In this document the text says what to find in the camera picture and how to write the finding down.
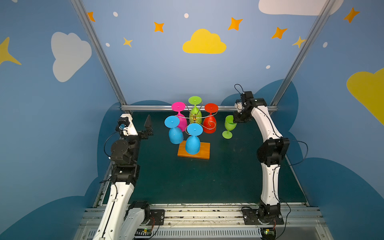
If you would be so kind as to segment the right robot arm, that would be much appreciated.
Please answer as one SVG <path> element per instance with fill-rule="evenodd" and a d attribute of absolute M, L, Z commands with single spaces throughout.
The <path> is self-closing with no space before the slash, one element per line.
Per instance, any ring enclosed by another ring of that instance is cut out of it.
<path fill-rule="evenodd" d="M 255 98 L 251 91 L 241 90 L 238 93 L 241 98 L 235 103 L 234 123 L 247 123 L 254 119 L 263 137 L 263 144 L 257 150 L 257 159 L 261 163 L 263 174 L 258 221 L 262 225 L 280 225 L 284 223 L 284 218 L 278 194 L 279 171 L 290 140 L 278 131 L 263 98 Z"/>

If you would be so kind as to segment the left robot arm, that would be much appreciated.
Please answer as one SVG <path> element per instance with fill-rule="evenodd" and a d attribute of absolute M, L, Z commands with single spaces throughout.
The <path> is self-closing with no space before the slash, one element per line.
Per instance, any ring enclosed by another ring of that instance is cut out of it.
<path fill-rule="evenodd" d="M 95 240 L 132 240 L 138 228 L 151 217 L 148 202 L 129 200 L 135 190 L 140 173 L 138 157 L 141 141 L 153 135 L 151 117 L 145 130 L 137 131 L 131 114 L 122 114 L 116 132 L 119 139 L 111 146 L 109 159 L 113 163 L 110 196 L 103 217 L 94 235 Z"/>

